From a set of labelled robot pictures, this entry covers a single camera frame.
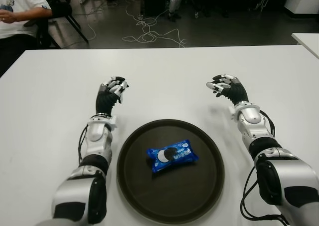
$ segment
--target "white table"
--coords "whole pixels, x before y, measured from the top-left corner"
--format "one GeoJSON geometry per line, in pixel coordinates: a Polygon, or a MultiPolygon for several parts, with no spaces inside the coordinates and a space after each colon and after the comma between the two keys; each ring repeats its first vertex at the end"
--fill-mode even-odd
{"type": "Polygon", "coordinates": [[[292,37],[319,59],[319,34],[293,33],[292,37]]]}
{"type": "MultiPolygon", "coordinates": [[[[190,226],[275,226],[243,219],[239,203],[253,162],[227,107],[205,84],[213,76],[238,76],[249,99],[273,119],[279,143],[319,173],[318,61],[301,45],[185,49],[27,51],[0,79],[0,225],[32,226],[50,217],[57,187],[77,167],[81,130],[95,112],[99,85],[127,78],[124,103],[116,105],[113,160],[107,175],[107,216],[101,225],[150,226],[123,200],[116,163],[126,138],[157,119],[179,119],[205,131],[225,164],[216,207],[190,226]]],[[[247,199],[254,214],[275,212],[259,197],[247,199]]]]}

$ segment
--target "gray floor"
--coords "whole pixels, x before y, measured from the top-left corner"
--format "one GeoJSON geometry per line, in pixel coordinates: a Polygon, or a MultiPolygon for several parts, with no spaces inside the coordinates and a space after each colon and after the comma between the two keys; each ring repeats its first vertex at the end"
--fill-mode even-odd
{"type": "MultiPolygon", "coordinates": [[[[107,5],[100,0],[87,0],[79,4],[72,0],[73,14],[82,26],[87,38],[94,36],[89,25],[94,29],[96,38],[85,42],[66,19],[58,19],[50,24],[50,33],[57,43],[66,49],[103,49],[103,48],[166,48],[178,47],[178,44],[167,39],[157,39],[152,43],[124,42],[125,36],[139,37],[143,34],[142,26],[126,14],[127,11],[136,16],[140,3],[125,0],[117,1],[117,5],[107,5]],[[85,16],[95,10],[94,14],[85,16]]],[[[169,22],[166,17],[159,17],[157,25],[151,30],[164,34],[178,28],[180,38],[186,40],[185,47],[205,46],[243,46],[243,45],[285,45],[296,44],[291,37],[293,32],[319,33],[319,23],[314,19],[292,19],[280,12],[231,12],[229,18],[223,18],[213,11],[209,18],[203,15],[194,18],[192,6],[183,4],[180,9],[182,19],[169,22]]],[[[174,31],[167,37],[177,40],[174,31]]]]}

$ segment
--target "oreo cookie package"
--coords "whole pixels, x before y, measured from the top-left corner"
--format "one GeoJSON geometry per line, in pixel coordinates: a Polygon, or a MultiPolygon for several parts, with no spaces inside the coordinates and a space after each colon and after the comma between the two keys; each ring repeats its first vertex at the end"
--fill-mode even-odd
{"type": "Polygon", "coordinates": [[[189,140],[184,140],[162,149],[148,149],[146,153],[153,160],[153,173],[171,165],[195,162],[198,160],[198,156],[193,152],[189,140]]]}

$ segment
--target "black pants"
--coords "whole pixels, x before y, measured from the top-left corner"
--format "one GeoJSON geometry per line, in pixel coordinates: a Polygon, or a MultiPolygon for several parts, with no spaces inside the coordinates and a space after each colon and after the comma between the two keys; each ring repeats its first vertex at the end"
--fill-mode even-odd
{"type": "Polygon", "coordinates": [[[0,39],[0,77],[24,53],[36,49],[36,39],[30,35],[18,34],[0,39]]]}

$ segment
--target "tray rim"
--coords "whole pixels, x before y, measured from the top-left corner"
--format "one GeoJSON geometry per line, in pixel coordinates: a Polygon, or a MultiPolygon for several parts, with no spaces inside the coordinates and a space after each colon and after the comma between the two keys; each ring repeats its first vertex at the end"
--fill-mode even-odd
{"type": "Polygon", "coordinates": [[[188,123],[186,121],[182,121],[182,120],[176,120],[176,119],[159,119],[159,120],[154,120],[154,121],[150,121],[146,124],[143,124],[142,126],[140,126],[139,128],[137,128],[134,132],[132,132],[129,137],[125,140],[125,142],[123,143],[122,147],[121,147],[121,150],[119,152],[119,156],[118,156],[118,160],[117,160],[117,169],[116,169],[116,172],[117,172],[117,175],[116,175],[116,178],[117,178],[117,185],[118,187],[120,188],[120,192],[122,194],[122,196],[124,196],[124,199],[126,200],[126,203],[128,203],[131,208],[137,212],[140,216],[142,216],[143,218],[145,219],[148,219],[152,222],[156,222],[156,223],[160,223],[160,224],[164,224],[164,225],[181,225],[181,224],[186,224],[186,223],[190,223],[190,222],[194,222],[196,220],[198,220],[199,218],[203,217],[205,214],[207,214],[209,211],[211,211],[213,208],[215,208],[215,206],[217,205],[217,203],[219,202],[220,200],[220,197],[222,195],[222,192],[223,192],[223,188],[224,188],[224,183],[225,183],[225,166],[224,166],[224,161],[223,161],[223,158],[222,158],[222,155],[217,147],[217,145],[215,144],[215,142],[210,138],[209,135],[207,135],[202,129],[200,129],[199,127],[191,124],[191,123],[188,123]],[[125,145],[132,140],[132,138],[136,138],[136,133],[141,131],[139,133],[139,135],[141,135],[143,132],[147,131],[148,130],[148,127],[149,125],[155,125],[153,128],[155,127],[159,127],[160,125],[157,125],[158,123],[162,123],[163,125],[167,124],[167,123],[173,123],[174,124],[184,124],[186,125],[187,127],[190,127],[190,128],[193,128],[195,129],[197,132],[199,132],[199,134],[202,134],[203,137],[210,141],[212,147],[215,149],[216,153],[218,154],[218,157],[220,159],[220,166],[221,166],[221,180],[220,180],[220,185],[218,187],[218,190],[217,192],[215,193],[215,196],[213,198],[213,200],[211,201],[210,203],[210,206],[207,207],[206,210],[204,210],[203,212],[201,212],[200,214],[198,214],[196,217],[193,217],[193,219],[191,220],[185,220],[185,221],[180,221],[180,222],[169,222],[169,221],[165,221],[165,220],[158,220],[158,219],[154,219],[150,216],[148,216],[147,214],[145,214],[145,212],[142,212],[140,209],[138,209],[132,202],[131,202],[131,199],[128,198],[127,196],[127,193],[124,193],[123,189],[122,189],[122,179],[120,179],[119,175],[120,175],[120,158],[121,158],[121,155],[125,149],[125,145]]]}

